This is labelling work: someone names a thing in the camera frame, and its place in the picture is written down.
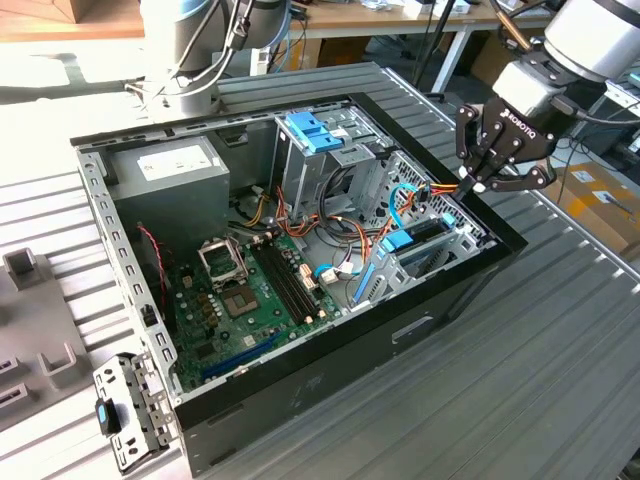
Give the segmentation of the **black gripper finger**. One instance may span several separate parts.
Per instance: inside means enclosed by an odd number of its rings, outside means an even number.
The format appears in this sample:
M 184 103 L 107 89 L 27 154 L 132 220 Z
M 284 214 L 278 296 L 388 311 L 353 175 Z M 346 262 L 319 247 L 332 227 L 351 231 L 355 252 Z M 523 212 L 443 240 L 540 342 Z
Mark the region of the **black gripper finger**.
M 492 172 L 483 168 L 480 175 L 475 176 L 472 190 L 475 193 L 541 190 L 553 184 L 557 178 L 551 158 L 547 156 L 535 161 L 524 173 L 515 164 L 505 164 Z
M 462 161 L 455 199 L 463 199 L 472 191 L 484 191 L 493 173 L 488 150 L 482 146 L 483 110 L 482 104 L 463 104 L 455 116 L 456 154 Z

